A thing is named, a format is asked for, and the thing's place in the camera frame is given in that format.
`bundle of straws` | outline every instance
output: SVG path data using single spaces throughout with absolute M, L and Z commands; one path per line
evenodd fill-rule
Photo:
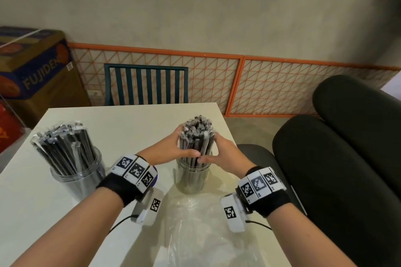
M 184 123 L 180 136 L 181 149 L 195 149 L 202 155 L 210 155 L 214 142 L 214 130 L 212 122 L 205 116 L 199 115 L 193 120 Z M 202 167 L 198 158 L 183 158 L 182 160 L 191 168 Z
M 79 174 L 93 165 L 97 158 L 87 128 L 78 121 L 37 133 L 30 142 L 60 176 Z

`hand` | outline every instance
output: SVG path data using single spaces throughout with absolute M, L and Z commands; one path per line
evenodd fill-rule
M 138 152 L 151 166 L 164 164 L 181 157 L 199 157 L 200 153 L 194 149 L 182 150 L 178 148 L 178 139 L 183 126 L 179 125 L 173 133 L 154 145 Z
M 200 163 L 213 163 L 218 165 L 224 171 L 232 173 L 243 178 L 249 169 L 256 165 L 251 162 L 233 143 L 216 133 L 215 141 L 218 148 L 218 155 L 203 155 L 198 158 Z

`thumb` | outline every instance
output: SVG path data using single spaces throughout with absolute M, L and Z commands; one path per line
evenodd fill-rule
M 199 157 L 200 152 L 194 149 L 180 150 L 181 157 Z
M 200 158 L 198 158 L 198 162 L 201 164 L 208 164 L 208 163 L 215 164 L 216 158 L 217 156 L 213 155 L 202 155 Z

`black cushion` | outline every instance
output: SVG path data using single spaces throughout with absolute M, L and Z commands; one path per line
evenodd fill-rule
M 291 189 L 290 184 L 288 183 L 287 178 L 285 177 L 283 171 L 281 170 L 280 166 L 278 165 L 277 161 L 275 160 L 274 155 L 266 148 L 253 145 L 253 144 L 239 144 L 237 145 L 238 149 L 255 165 L 260 167 L 272 167 L 274 172 L 278 175 L 281 179 L 283 184 L 287 188 L 287 193 L 291 202 L 303 213 L 303 209 L 298 202 L 294 192 Z
M 401 102 L 358 79 L 337 75 L 316 88 L 313 105 L 401 199 Z
M 308 217 L 359 267 L 401 266 L 401 202 L 345 140 L 299 115 L 273 152 Z

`plastic bag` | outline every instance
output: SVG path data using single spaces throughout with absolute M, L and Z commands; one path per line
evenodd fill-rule
M 265 266 L 249 230 L 232 233 L 220 205 L 221 194 L 177 196 L 166 214 L 168 266 Z

